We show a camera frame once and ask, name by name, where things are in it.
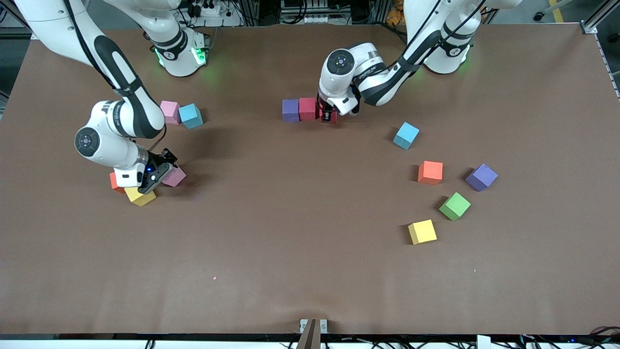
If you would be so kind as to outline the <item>pink foam cube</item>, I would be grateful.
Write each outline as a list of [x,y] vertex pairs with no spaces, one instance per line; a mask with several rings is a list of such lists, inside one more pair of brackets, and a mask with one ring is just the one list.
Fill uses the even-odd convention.
[[162,180],[162,183],[169,187],[177,187],[186,179],[186,173],[180,168],[173,166],[172,171]]
[[179,113],[179,102],[161,101],[160,108],[164,114],[166,124],[179,125],[182,123]]

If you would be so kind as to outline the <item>yellow foam cube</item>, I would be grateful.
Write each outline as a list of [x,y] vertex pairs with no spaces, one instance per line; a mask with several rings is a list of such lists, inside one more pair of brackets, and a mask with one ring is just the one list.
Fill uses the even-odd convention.
[[139,192],[138,187],[124,188],[124,191],[130,202],[140,207],[145,206],[146,204],[157,198],[155,192],[142,194],[141,192]]
[[407,228],[409,230],[412,244],[414,245],[437,240],[436,231],[432,220],[414,222],[408,225]]

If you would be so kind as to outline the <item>blue foam cube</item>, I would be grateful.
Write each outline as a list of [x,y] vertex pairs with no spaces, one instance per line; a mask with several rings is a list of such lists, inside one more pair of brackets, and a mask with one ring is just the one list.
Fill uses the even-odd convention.
[[394,136],[393,143],[402,149],[409,150],[419,133],[418,128],[404,122]]
[[180,121],[188,129],[197,128],[204,124],[202,114],[194,103],[179,108]]

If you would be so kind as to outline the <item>orange snack bag pile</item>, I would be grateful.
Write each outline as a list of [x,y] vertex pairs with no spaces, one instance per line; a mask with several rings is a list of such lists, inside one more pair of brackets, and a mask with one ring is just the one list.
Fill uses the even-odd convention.
[[388,26],[402,26],[405,24],[404,18],[404,0],[390,0],[390,9],[386,14],[385,23]]

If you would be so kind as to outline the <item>brown paper table cover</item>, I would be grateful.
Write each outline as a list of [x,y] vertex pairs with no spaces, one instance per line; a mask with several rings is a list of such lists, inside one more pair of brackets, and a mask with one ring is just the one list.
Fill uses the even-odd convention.
[[[31,42],[0,119],[0,333],[588,334],[620,326],[620,101],[577,24],[478,29],[461,68],[421,69],[380,108],[284,122],[333,50],[403,44],[379,26],[223,29],[206,69],[166,73],[139,30],[109,31],[186,179],[138,207],[75,133],[114,94]],[[420,130],[393,143],[404,122]],[[417,181],[443,163],[438,185]],[[498,174],[484,191],[466,177]],[[460,193],[456,221],[439,208]],[[414,245],[408,225],[432,220]]]

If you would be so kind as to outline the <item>green foam cube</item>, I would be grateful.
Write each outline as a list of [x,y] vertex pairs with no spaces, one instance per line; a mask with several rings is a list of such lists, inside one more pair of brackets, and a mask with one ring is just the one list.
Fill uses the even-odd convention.
[[450,221],[456,221],[460,219],[470,207],[471,203],[465,199],[463,195],[455,192],[441,204],[439,210]]

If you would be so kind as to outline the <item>white power strip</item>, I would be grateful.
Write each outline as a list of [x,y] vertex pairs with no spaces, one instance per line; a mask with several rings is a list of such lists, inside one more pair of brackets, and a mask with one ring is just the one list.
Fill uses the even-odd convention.
[[184,21],[193,27],[241,27],[245,24],[234,0],[185,0]]

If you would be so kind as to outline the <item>metal mount bracket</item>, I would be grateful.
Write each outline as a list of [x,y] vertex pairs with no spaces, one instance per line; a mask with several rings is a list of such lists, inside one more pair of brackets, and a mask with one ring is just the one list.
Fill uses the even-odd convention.
[[301,319],[301,336],[295,349],[322,349],[322,335],[328,334],[327,319]]

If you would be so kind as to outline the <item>aluminium frame profile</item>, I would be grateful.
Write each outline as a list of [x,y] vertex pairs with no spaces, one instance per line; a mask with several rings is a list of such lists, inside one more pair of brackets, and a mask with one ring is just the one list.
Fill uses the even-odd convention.
[[597,33],[597,26],[620,6],[620,0],[602,0],[595,11],[579,22],[582,33]]

